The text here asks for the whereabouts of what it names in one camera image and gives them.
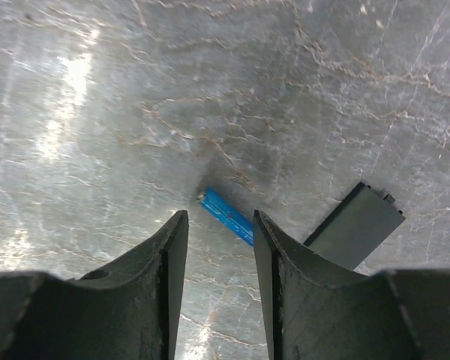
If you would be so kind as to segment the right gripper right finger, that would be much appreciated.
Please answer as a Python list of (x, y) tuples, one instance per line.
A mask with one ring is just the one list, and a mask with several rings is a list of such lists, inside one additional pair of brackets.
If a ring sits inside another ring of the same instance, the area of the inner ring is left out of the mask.
[(342, 268), (253, 216), (270, 359), (450, 359), (450, 268)]

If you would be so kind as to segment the blue battery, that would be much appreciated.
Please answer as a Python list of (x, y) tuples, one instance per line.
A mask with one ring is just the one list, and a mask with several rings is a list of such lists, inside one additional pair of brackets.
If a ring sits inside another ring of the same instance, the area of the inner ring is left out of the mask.
[(220, 194), (207, 187), (197, 196), (197, 199), (200, 205), (216, 220), (231, 230), (246, 244), (254, 246), (252, 223)]

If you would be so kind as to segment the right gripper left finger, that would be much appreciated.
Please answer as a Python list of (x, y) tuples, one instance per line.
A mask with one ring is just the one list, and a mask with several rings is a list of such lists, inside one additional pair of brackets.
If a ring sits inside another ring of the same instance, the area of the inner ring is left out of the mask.
[(188, 213), (80, 279), (0, 272), (0, 359), (172, 359)]

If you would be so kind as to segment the black battery cover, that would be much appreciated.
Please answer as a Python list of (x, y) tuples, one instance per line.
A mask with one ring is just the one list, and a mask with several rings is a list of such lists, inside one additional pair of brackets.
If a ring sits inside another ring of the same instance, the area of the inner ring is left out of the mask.
[(404, 221), (395, 198), (360, 182), (305, 240), (304, 246), (345, 269), (355, 269)]

